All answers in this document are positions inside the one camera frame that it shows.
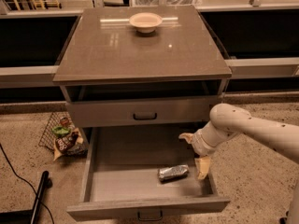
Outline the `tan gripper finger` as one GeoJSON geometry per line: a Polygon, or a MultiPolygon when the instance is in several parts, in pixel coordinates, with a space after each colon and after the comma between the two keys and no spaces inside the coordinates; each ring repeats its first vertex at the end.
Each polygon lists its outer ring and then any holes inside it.
{"type": "Polygon", "coordinates": [[[203,180],[209,173],[211,158],[209,156],[195,158],[195,165],[197,169],[197,178],[203,180]]]}
{"type": "Polygon", "coordinates": [[[192,133],[181,133],[178,138],[184,139],[187,143],[192,141],[193,134],[192,133]]]}

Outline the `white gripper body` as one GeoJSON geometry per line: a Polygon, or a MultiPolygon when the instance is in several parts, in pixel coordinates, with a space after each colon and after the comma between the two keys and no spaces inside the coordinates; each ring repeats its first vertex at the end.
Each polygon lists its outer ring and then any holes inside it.
{"type": "Polygon", "coordinates": [[[213,127],[204,127],[197,130],[192,136],[192,147],[199,156],[212,154],[219,144],[217,131],[213,127]]]}

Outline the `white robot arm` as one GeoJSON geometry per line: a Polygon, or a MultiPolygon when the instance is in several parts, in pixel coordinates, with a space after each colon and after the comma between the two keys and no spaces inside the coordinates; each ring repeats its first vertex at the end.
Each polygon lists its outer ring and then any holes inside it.
{"type": "Polygon", "coordinates": [[[241,107],[221,103],[209,112],[209,122],[194,133],[181,133],[178,138],[192,146],[201,158],[209,158],[222,143],[239,134],[272,149],[286,159],[299,164],[299,127],[260,119],[241,107]]]}

